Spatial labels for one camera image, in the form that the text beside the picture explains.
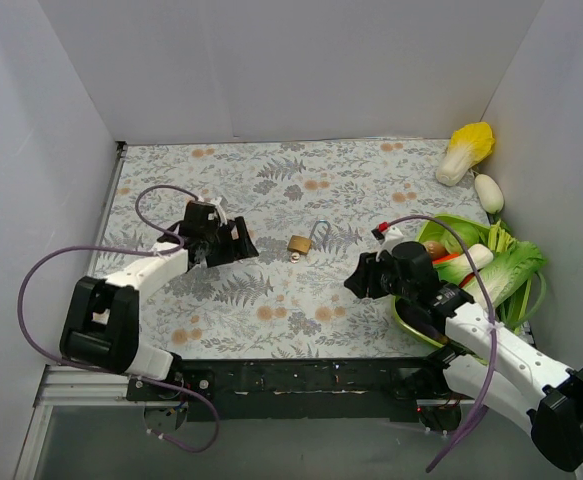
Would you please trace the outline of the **brass padlock silver shackle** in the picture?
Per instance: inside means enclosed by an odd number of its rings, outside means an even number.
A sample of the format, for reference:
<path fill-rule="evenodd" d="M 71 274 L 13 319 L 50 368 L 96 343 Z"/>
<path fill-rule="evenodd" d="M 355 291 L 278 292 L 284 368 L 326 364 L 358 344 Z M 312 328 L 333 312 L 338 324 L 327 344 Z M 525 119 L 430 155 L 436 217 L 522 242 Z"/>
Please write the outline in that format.
<path fill-rule="evenodd" d="M 326 246 L 331 233 L 331 224 L 327 220 L 316 220 L 308 236 L 292 235 L 287 244 L 287 251 L 292 254 L 307 255 L 311 249 Z"/>

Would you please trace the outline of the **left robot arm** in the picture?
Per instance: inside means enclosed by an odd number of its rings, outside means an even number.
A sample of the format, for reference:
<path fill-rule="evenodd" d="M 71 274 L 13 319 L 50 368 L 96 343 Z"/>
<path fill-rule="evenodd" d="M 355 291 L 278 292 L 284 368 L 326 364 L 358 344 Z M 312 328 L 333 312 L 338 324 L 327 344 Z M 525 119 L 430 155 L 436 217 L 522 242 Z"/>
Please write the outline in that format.
<path fill-rule="evenodd" d="M 242 216 L 228 218 L 218 203 L 188 202 L 183 219 L 162 232 L 149 255 L 104 278 L 77 282 L 60 339 L 62 357 L 149 378 L 159 398 L 176 398 L 184 377 L 172 367 L 174 354 L 140 340 L 142 303 L 197 265 L 211 268 L 257 255 Z"/>

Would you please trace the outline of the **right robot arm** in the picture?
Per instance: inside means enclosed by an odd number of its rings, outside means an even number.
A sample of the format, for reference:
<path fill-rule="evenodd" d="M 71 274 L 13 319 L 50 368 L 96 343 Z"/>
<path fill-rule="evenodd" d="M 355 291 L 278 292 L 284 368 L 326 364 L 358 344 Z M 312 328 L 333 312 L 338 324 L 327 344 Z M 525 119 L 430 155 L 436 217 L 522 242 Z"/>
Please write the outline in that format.
<path fill-rule="evenodd" d="M 359 298 L 397 297 L 466 348 L 424 371 L 431 395 L 472 397 L 479 412 L 490 409 L 520 427 L 555 467 L 573 472 L 583 464 L 583 367 L 544 355 L 490 320 L 470 294 L 439 279 L 422 244 L 361 254 L 344 285 Z"/>

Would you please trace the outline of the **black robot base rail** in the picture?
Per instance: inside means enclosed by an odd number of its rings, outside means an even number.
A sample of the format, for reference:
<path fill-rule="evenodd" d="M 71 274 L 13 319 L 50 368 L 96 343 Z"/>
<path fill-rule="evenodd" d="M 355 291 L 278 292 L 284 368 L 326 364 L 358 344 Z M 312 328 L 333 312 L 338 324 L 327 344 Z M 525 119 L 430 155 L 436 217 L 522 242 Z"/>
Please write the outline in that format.
<path fill-rule="evenodd" d="M 452 393 L 435 358 L 178 360 L 167 381 L 199 400 L 144 380 L 127 387 L 129 401 L 186 402 L 191 421 L 387 419 L 457 428 L 462 395 Z"/>

